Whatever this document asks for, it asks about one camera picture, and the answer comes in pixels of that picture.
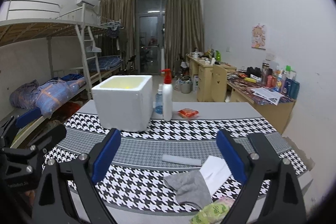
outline orange snack package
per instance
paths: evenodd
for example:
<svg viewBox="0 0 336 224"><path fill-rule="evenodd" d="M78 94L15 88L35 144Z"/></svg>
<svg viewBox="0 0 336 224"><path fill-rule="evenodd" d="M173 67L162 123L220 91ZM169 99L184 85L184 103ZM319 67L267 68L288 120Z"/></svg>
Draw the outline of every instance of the orange snack package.
<svg viewBox="0 0 336 224"><path fill-rule="evenodd" d="M196 115L198 115L198 111L197 110L193 110L193 109L190 109L190 108L184 108L184 109L181 109L179 110L179 115L183 118L186 118L186 119L190 119Z"/></svg>

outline houndstooth tablecloth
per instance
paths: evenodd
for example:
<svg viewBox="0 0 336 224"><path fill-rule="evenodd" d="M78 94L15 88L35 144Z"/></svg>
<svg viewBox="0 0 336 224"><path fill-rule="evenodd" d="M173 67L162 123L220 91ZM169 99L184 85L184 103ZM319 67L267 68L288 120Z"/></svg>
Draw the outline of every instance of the houndstooth tablecloth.
<svg viewBox="0 0 336 224"><path fill-rule="evenodd" d="M45 162L55 158L59 162L88 153L93 145L102 141L109 130L101 127L97 115L75 113L65 124L67 137L50 151ZM217 131L224 128L231 132L237 143L253 152L246 136L262 132L273 145L280 158L288 157L296 174L307 168L295 151L264 118L231 120L150 120L144 132L121 131L122 142L103 181L96 185L106 205L122 210L141 213L190 213L197 210L189 205L179 205L172 190L163 184L163 177L177 172L195 169L187 165L164 163L161 156L189 156L204 162L208 155L221 157L215 138ZM68 182L76 191L73 181ZM213 201L227 196L236 199L241 184L232 176L212 196ZM262 184L259 195L266 194L269 181Z"/></svg>

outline green packaged food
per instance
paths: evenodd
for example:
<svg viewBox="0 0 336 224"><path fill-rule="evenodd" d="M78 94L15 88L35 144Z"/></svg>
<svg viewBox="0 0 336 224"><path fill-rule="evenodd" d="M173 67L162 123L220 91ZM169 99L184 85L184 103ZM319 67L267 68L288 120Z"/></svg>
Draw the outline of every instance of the green packaged food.
<svg viewBox="0 0 336 224"><path fill-rule="evenodd" d="M234 199L222 197L219 200L206 205L201 211L193 216L190 224L213 224L221 221L232 207Z"/></svg>

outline blue plaid comforter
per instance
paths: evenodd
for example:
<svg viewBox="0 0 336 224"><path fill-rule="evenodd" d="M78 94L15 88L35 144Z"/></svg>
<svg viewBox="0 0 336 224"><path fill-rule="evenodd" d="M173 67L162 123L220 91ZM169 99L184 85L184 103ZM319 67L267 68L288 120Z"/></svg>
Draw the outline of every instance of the blue plaid comforter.
<svg viewBox="0 0 336 224"><path fill-rule="evenodd" d="M36 80L17 88L9 97L13 107L33 109L38 107L44 117L50 118L53 112L69 101L85 85L84 77L77 80L50 80L40 85Z"/></svg>
<svg viewBox="0 0 336 224"><path fill-rule="evenodd" d="M116 66L118 66L122 62L119 55L111 55L111 56L101 56L98 57L99 69L100 71L109 71L113 70ZM94 59L89 60L88 62L89 72L96 72L96 63Z"/></svg>

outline spray bottle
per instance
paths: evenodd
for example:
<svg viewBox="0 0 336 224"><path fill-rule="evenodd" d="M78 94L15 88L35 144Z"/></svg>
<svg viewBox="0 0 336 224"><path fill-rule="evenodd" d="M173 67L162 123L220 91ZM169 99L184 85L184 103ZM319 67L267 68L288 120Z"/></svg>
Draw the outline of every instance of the spray bottle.
<svg viewBox="0 0 336 224"><path fill-rule="evenodd" d="M162 71L165 73L162 89L163 119L165 121L170 121L173 117L173 86L171 84L171 71L170 69L164 69Z"/></svg>

